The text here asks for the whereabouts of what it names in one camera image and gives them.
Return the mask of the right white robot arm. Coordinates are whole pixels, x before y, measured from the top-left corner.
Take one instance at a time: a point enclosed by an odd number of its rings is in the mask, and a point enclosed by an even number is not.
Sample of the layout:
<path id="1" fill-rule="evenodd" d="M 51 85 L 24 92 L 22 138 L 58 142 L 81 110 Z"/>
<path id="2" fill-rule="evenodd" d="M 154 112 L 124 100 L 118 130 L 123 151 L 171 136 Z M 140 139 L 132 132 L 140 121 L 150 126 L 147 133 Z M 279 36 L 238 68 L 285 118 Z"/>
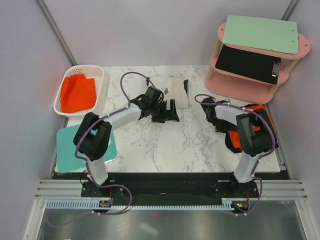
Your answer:
<path id="1" fill-rule="evenodd" d="M 277 137 L 269 116 L 263 108 L 253 110 L 229 102 L 215 102 L 215 98 L 209 95 L 197 102 L 208 122 L 216 125 L 221 120 L 236 126 L 242 153 L 233 172 L 236 180 L 229 184 L 229 191 L 240 197 L 247 191 L 246 183 L 254 179 L 260 160 L 276 148 Z"/>

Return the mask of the dark green t shirt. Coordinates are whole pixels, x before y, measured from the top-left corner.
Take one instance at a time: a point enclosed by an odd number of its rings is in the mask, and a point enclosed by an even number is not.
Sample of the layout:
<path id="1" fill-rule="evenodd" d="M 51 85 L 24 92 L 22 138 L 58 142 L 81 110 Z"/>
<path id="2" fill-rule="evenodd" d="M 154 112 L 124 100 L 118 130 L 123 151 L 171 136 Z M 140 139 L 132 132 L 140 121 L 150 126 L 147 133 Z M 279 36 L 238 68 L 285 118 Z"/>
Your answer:
<path id="1" fill-rule="evenodd" d="M 183 81 L 183 86 L 184 86 L 184 90 L 185 90 L 186 94 L 188 95 L 188 92 L 189 92 L 189 80 L 188 79 Z"/>

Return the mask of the black t shirt pile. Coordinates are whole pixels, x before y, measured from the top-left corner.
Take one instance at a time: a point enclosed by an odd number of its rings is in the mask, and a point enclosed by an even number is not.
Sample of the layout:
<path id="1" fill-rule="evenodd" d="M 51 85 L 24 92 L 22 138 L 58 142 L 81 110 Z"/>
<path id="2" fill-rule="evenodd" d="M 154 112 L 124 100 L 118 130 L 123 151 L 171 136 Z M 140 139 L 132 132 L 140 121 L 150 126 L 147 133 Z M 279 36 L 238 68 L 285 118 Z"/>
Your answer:
<path id="1" fill-rule="evenodd" d="M 226 147 L 234 154 L 241 153 L 243 151 L 240 144 L 240 137 L 237 131 L 230 130 L 225 136 Z"/>

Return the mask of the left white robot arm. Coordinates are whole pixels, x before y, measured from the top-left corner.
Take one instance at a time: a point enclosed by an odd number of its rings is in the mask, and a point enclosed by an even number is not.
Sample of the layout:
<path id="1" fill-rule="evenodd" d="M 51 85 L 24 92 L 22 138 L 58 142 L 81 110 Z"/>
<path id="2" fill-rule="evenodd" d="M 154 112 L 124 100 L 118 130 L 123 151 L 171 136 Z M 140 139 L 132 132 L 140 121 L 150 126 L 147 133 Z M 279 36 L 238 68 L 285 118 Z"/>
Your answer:
<path id="1" fill-rule="evenodd" d="M 151 116 L 153 123 L 180 121 L 176 101 L 174 99 L 166 101 L 164 93 L 154 86 L 148 87 L 144 94 L 129 100 L 127 105 L 105 116 L 93 112 L 84 116 L 73 139 L 73 144 L 76 146 L 75 157 L 84 160 L 88 177 L 93 182 L 92 191 L 99 197 L 106 196 L 110 191 L 110 185 L 106 182 L 108 173 L 104 155 L 111 134 L 128 123 L 148 116 Z"/>

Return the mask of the orange t shirt pile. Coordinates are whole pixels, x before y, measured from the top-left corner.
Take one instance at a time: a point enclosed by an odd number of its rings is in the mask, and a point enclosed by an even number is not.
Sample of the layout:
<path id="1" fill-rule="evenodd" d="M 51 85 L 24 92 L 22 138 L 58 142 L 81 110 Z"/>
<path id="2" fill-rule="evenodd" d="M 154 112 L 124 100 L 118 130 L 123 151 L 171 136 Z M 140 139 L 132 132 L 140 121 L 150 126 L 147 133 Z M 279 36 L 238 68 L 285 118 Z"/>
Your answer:
<path id="1" fill-rule="evenodd" d="M 263 104 L 247 104 L 244 107 L 250 110 L 266 109 Z M 225 136 L 225 145 L 231 152 L 235 154 L 242 152 L 243 149 L 240 145 L 240 139 L 237 130 L 231 129 L 227 132 Z"/>

